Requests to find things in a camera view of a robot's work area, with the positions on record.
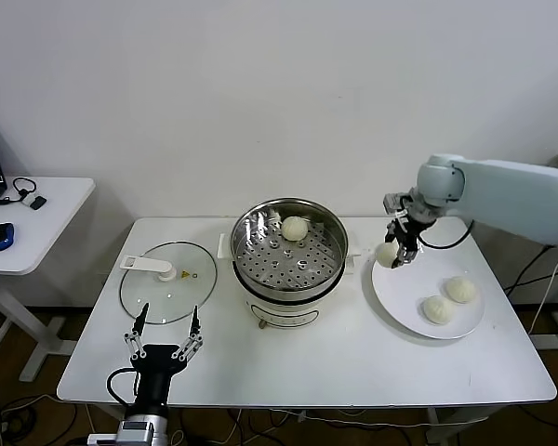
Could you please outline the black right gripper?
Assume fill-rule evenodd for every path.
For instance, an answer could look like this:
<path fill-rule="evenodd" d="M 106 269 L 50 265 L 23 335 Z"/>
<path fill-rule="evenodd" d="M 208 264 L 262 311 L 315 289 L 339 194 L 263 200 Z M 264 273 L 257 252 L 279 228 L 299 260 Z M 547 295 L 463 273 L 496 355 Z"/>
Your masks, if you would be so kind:
<path fill-rule="evenodd" d="M 419 251 L 419 236 L 428 228 L 427 224 L 417 222 L 408 216 L 397 217 L 387 225 L 384 242 L 393 243 L 392 269 L 410 264 Z"/>

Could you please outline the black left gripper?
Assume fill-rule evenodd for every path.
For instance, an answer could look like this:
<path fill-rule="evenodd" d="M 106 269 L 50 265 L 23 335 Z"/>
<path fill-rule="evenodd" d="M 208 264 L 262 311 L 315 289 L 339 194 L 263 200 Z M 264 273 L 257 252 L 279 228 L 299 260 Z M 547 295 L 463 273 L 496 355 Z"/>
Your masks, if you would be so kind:
<path fill-rule="evenodd" d="M 139 383 L 133 408 L 165 408 L 172 378 L 187 367 L 193 356 L 204 344 L 198 307 L 193 309 L 190 331 L 187 339 L 178 347 L 175 345 L 146 345 L 143 347 L 141 335 L 146 323 L 149 304 L 145 303 L 134 320 L 129 333 L 124 334 L 129 349 L 131 364 L 138 373 Z"/>

